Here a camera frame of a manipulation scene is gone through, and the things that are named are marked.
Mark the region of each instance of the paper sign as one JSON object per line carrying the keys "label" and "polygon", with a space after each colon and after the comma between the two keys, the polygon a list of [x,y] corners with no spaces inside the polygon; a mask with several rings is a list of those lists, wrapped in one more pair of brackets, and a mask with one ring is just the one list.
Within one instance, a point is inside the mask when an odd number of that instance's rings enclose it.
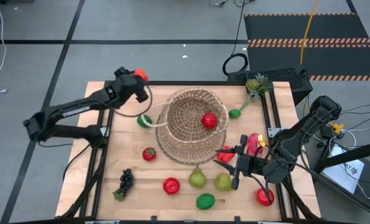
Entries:
{"label": "paper sign", "polygon": [[[329,157],[337,156],[344,152],[345,151],[341,147],[335,145],[333,146],[331,155]],[[363,162],[361,162],[360,160],[354,160],[345,163],[345,165],[340,164],[333,167],[327,167],[322,171],[322,174],[353,194],[355,192],[355,188],[357,187],[357,183],[359,177],[361,176],[363,168]]]}

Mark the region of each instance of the wooden table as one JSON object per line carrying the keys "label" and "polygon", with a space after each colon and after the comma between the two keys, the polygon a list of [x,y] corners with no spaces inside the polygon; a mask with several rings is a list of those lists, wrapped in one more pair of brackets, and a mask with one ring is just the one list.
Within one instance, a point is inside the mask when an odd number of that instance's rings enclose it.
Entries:
{"label": "wooden table", "polygon": [[[103,88],[103,84],[103,82],[89,82],[85,96]],[[290,128],[298,121],[290,86],[287,82],[275,82],[273,85],[282,127]],[[166,101],[170,94],[180,88],[188,87],[194,86],[151,85],[153,104],[162,103]],[[201,87],[215,92],[228,110],[240,108],[246,96],[244,86],[210,85]],[[270,111],[270,120],[274,127],[270,98],[266,97],[266,99],[268,110]],[[136,114],[144,110],[147,105],[148,102],[139,104],[136,102],[135,97],[132,97],[120,109],[120,112]],[[152,120],[156,121],[159,111],[155,108],[147,112],[147,114],[151,116]],[[80,115],[78,125],[88,126],[96,124],[97,117],[97,111],[83,113]],[[249,104],[243,110],[239,119],[230,120],[225,145],[234,146],[239,144],[241,134],[249,135],[251,133],[262,134],[265,142],[268,142],[260,100]],[[87,144],[88,142],[83,139],[75,140],[70,159]],[[155,161],[146,162],[142,159],[141,153],[146,147],[153,147],[157,150]],[[67,171],[56,215],[63,214],[83,190],[90,151],[88,150],[77,159]],[[127,195],[126,200],[119,202],[114,199],[112,192],[120,186],[121,172],[127,168],[133,170],[135,184]],[[201,189],[195,189],[189,185],[187,180],[193,168],[194,166],[180,165],[168,159],[161,152],[156,142],[154,129],[139,127],[136,123],[136,118],[125,118],[115,115],[111,128],[97,218],[101,220],[150,220],[151,216],[156,215],[158,220],[230,221],[234,220],[234,216],[240,216],[242,221],[281,220],[277,198],[270,207],[263,207],[256,202],[255,192],[260,187],[253,179],[241,177],[237,191],[218,191],[214,187],[214,179],[218,173],[226,172],[226,170],[215,162],[209,161],[200,166],[207,177],[207,184]],[[170,196],[163,191],[162,183],[168,177],[175,177],[180,181],[181,190],[179,194]],[[265,183],[262,176],[257,176],[257,178],[262,183]],[[296,167],[292,172],[292,178],[294,189],[301,199],[315,215],[320,216],[310,175],[301,168]],[[270,184],[270,190],[274,192],[275,196],[277,195],[273,184]],[[287,215],[290,217],[292,213],[288,194],[284,188],[283,191]],[[203,193],[210,193],[216,198],[216,204],[210,210],[198,210],[196,208],[196,198]],[[94,193],[90,193],[89,197],[87,214],[90,214]]]}

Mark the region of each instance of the floor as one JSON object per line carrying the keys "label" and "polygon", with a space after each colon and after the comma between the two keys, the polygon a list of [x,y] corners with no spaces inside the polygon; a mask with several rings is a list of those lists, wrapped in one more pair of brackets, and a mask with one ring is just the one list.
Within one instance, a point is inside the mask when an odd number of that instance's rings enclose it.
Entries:
{"label": "floor", "polygon": [[[307,13],[313,3],[314,0],[256,0],[245,7],[244,13]],[[353,0],[353,4],[370,37],[370,0]],[[74,32],[69,32],[78,7],[82,10],[78,11],[77,26]],[[0,73],[0,89],[8,90],[0,94],[0,221],[2,218],[5,222],[54,217],[69,157],[69,147],[36,146],[26,176],[18,178],[23,185],[14,187],[23,158],[31,156],[26,155],[29,140],[22,126],[24,119],[48,103],[56,105],[81,98],[87,82],[111,80],[120,66],[142,67],[148,71],[150,80],[225,80],[221,66],[233,49],[225,40],[234,40],[240,15],[240,8],[232,1],[215,8],[208,5],[208,0],[35,0],[11,1],[0,8],[4,38],[23,40],[7,44],[7,57]],[[317,12],[350,12],[350,9],[346,0],[321,0]],[[115,45],[83,41],[69,46],[65,41],[68,33],[73,40],[156,41],[138,44],[122,41]],[[177,41],[171,44],[158,41],[167,39]],[[193,39],[223,41],[195,44],[190,41]],[[243,21],[239,39],[247,39]],[[244,47],[238,45],[236,52],[242,52]],[[0,45],[0,63],[2,52]],[[231,62],[229,70],[235,71],[240,66],[241,62]],[[56,81],[55,86],[50,86],[51,79]],[[370,103],[370,82],[312,82],[312,85],[311,100],[325,94],[345,110]],[[47,94],[49,88],[54,91]],[[303,105],[296,109],[302,117]],[[346,127],[370,118],[370,114],[347,115],[339,119]],[[76,122],[76,117],[64,121]],[[366,127],[370,127],[370,121],[360,126]],[[370,143],[370,130],[357,133],[356,137],[358,144]],[[51,144],[67,141],[57,139]],[[341,142],[352,143],[349,138]],[[311,141],[306,146],[312,166],[320,152],[315,144]],[[11,207],[11,216],[9,212],[3,216],[13,188],[19,194],[16,205]],[[322,217],[370,223],[370,214],[344,197],[319,184],[315,188]]]}

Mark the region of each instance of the wicker basket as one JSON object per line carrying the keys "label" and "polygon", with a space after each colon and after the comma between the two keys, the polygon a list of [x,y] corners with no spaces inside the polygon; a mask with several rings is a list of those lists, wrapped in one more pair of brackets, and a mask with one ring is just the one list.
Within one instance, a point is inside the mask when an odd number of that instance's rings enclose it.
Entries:
{"label": "wicker basket", "polygon": [[[217,125],[206,129],[202,123],[205,113],[217,117]],[[198,165],[211,160],[223,147],[229,122],[227,109],[215,93],[201,88],[184,89],[172,94],[163,104],[156,128],[158,144],[173,161]]]}

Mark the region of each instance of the pear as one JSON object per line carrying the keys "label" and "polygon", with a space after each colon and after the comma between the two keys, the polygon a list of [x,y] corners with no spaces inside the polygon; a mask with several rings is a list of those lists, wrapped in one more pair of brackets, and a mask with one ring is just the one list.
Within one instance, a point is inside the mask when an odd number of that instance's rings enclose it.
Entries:
{"label": "pear", "polygon": [[196,188],[201,188],[206,184],[206,176],[202,173],[202,170],[196,167],[192,174],[189,176],[189,183]]}
{"label": "pear", "polygon": [[231,185],[230,176],[226,173],[220,173],[216,177],[216,181],[214,184],[216,185],[216,189],[218,190],[232,190],[230,187]]}

